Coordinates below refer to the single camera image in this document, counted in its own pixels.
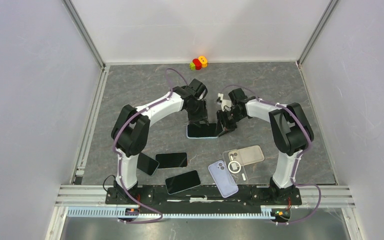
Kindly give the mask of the clear magsafe phone case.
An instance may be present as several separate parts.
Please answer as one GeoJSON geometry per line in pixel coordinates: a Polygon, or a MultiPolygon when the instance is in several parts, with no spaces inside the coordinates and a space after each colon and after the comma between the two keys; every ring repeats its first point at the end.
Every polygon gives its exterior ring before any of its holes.
{"type": "Polygon", "coordinates": [[[237,149],[224,151],[222,156],[228,172],[233,177],[235,183],[237,185],[247,185],[249,178],[239,151],[237,149]]]}

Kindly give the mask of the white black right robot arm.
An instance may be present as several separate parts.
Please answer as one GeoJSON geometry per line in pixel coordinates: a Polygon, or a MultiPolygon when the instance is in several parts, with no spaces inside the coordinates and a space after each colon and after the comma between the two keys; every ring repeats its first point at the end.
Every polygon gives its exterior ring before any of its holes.
{"type": "Polygon", "coordinates": [[[289,198],[289,189],[295,184],[295,175],[301,156],[311,146],[314,133],[299,103],[273,103],[257,96],[246,96],[242,88],[232,90],[224,98],[217,95],[221,109],[216,112],[217,128],[224,135],[237,129],[244,118],[258,118],[271,126],[278,159],[269,184],[269,199],[282,204],[289,198]]]}

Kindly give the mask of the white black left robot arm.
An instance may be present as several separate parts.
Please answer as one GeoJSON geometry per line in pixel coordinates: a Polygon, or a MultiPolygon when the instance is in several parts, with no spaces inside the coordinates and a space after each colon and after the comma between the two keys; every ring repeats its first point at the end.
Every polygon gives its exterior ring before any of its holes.
{"type": "Polygon", "coordinates": [[[121,187],[118,197],[125,204],[137,198],[137,162],[139,154],[147,145],[150,127],[163,118],[186,111],[190,125],[208,125],[208,109],[205,96],[207,87],[199,80],[176,86],[162,97],[145,105],[125,105],[111,131],[112,149],[117,155],[116,182],[121,187]]]}

